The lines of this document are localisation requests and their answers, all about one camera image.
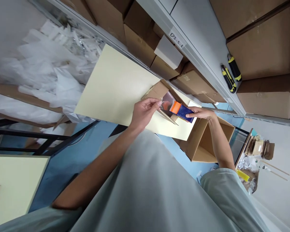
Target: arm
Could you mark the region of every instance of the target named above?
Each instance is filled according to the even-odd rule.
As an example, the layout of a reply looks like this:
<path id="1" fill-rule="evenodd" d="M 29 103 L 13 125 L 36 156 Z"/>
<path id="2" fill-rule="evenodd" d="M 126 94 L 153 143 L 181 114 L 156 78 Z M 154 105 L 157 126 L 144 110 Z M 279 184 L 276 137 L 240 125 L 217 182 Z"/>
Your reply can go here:
<path id="1" fill-rule="evenodd" d="M 213 111 L 199 107 L 189 107 L 189 109 L 195 113 L 187 114 L 186 117 L 198 117 L 208 120 L 210 133 L 212 135 L 214 153 L 218 160 L 219 167 L 235 170 L 233 155 L 229 142 L 223 133 L 216 114 Z"/>
<path id="2" fill-rule="evenodd" d="M 154 98 L 137 102 L 134 105 L 130 126 L 65 188 L 53 202 L 52 207 L 59 209 L 87 207 L 160 105 L 161 101 Z"/>

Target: blue package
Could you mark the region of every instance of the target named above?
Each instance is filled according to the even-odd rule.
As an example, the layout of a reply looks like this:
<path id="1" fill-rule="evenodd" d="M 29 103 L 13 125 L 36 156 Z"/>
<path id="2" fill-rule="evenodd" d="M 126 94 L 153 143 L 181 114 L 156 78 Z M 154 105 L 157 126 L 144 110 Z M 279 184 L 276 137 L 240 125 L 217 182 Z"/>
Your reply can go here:
<path id="1" fill-rule="evenodd" d="M 192 110 L 189 110 L 187 107 L 181 105 L 179 110 L 178 110 L 177 116 L 192 123 L 194 118 L 187 118 L 186 117 L 186 114 L 189 114 L 189 113 L 194 113 L 194 112 Z"/>

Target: shelf label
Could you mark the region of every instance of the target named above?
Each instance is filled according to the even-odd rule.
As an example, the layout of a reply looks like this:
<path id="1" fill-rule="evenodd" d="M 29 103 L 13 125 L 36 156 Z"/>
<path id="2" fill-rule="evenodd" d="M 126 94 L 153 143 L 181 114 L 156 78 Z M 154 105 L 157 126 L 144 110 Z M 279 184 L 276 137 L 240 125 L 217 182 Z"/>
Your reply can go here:
<path id="1" fill-rule="evenodd" d="M 231 100 L 231 98 L 223 98 L 227 103 L 233 103 L 233 101 Z"/>
<path id="2" fill-rule="evenodd" d="M 183 49 L 186 46 L 187 42 L 179 34 L 175 27 L 172 27 L 171 31 L 169 32 L 169 36 L 172 40 L 174 40 L 174 43 L 176 43 L 180 49 Z"/>

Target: white wall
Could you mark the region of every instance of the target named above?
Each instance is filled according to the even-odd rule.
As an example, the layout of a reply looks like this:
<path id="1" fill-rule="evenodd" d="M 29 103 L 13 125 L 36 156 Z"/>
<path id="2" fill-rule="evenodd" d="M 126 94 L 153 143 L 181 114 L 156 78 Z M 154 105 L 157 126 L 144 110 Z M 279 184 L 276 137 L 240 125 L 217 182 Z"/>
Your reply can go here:
<path id="1" fill-rule="evenodd" d="M 250 131 L 254 128 L 264 139 L 275 143 L 274 158 L 268 163 L 290 174 L 290 127 L 259 120 L 246 121 L 241 127 Z M 290 176 L 275 169 L 277 174 L 288 181 L 261 170 L 258 187 L 253 197 L 265 206 L 272 214 L 290 227 Z"/>
<path id="2" fill-rule="evenodd" d="M 0 59 L 16 56 L 22 38 L 45 21 L 46 17 L 27 0 L 0 0 Z"/>

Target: yellow black handle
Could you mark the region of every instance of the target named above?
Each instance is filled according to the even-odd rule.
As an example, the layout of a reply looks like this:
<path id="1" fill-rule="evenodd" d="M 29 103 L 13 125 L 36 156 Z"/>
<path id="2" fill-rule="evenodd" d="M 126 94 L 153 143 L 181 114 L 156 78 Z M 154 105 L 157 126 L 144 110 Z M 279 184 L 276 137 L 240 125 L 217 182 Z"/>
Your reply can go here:
<path id="1" fill-rule="evenodd" d="M 229 70 L 227 68 L 224 67 L 224 65 L 221 66 L 222 68 L 222 75 L 228 85 L 228 88 L 230 90 L 231 93 L 235 93 L 236 92 L 236 84 L 234 82 L 234 80 L 232 79 Z"/>
<path id="2" fill-rule="evenodd" d="M 238 69 L 238 66 L 235 62 L 235 59 L 234 57 L 232 56 L 229 61 L 228 61 L 229 65 L 230 65 L 230 69 L 231 69 L 231 72 L 234 76 L 234 79 L 237 81 L 237 82 L 240 82 L 242 81 L 242 75 L 241 75 L 241 72 L 239 71 Z"/>

